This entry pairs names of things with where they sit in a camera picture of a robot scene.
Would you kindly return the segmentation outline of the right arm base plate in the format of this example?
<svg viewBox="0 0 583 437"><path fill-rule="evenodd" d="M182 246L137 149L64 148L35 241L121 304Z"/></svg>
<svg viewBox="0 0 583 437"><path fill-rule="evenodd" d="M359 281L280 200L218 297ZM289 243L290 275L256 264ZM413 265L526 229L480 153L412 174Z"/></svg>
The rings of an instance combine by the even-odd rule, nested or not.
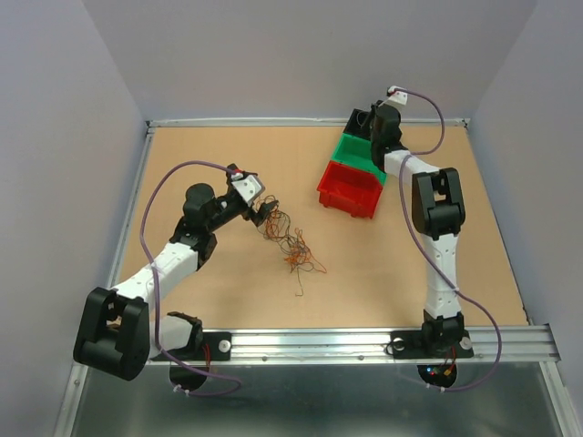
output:
<svg viewBox="0 0 583 437"><path fill-rule="evenodd" d="M416 361L421 381L442 391L453 389L457 362L475 356L467 336L459 340L431 341L420 330L392 331L385 353L395 360Z"/></svg>

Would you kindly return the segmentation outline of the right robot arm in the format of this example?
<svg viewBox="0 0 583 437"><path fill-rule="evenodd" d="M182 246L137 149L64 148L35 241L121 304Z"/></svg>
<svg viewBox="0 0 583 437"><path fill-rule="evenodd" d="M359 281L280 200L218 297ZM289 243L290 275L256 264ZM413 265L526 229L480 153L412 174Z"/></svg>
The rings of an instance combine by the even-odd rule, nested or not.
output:
<svg viewBox="0 0 583 437"><path fill-rule="evenodd" d="M427 293L421 327L394 331L388 353L396 359L443 358L465 336L456 294L455 251L465 222L460 177L456 169L435 167L408 150L401 142L400 124L396 107L372 105L372 160L398 179L405 225L427 263Z"/></svg>

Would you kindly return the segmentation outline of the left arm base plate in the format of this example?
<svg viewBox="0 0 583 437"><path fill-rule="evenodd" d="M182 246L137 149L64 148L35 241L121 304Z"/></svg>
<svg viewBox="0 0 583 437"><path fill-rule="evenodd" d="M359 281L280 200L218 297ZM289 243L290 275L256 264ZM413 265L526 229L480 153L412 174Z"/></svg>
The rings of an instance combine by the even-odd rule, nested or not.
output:
<svg viewBox="0 0 583 437"><path fill-rule="evenodd" d="M220 374L216 367L216 364L230 361L231 347L231 332L207 331L194 345L169 352L176 360L188 362L190 367L195 367L195 372L168 360L159 351L151 361L170 364L169 382L174 392L189 397L218 397L238 391L241 387L238 377Z"/></svg>

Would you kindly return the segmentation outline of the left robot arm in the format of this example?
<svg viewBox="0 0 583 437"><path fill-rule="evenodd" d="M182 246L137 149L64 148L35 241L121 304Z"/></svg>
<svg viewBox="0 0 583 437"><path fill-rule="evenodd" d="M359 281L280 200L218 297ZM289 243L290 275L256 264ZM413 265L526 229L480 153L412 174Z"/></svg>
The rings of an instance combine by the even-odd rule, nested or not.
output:
<svg viewBox="0 0 583 437"><path fill-rule="evenodd" d="M161 301L210 259L219 228L236 218L260 227L279 205L260 199L265 187L257 174L234 164L223 172L227 190L221 196L207 183L186 190L179 222L158 255L144 248L143 268L87 295L73 349L76 362L131 381L158 356L174 362L208 357L200 320L180 312L162 315Z"/></svg>

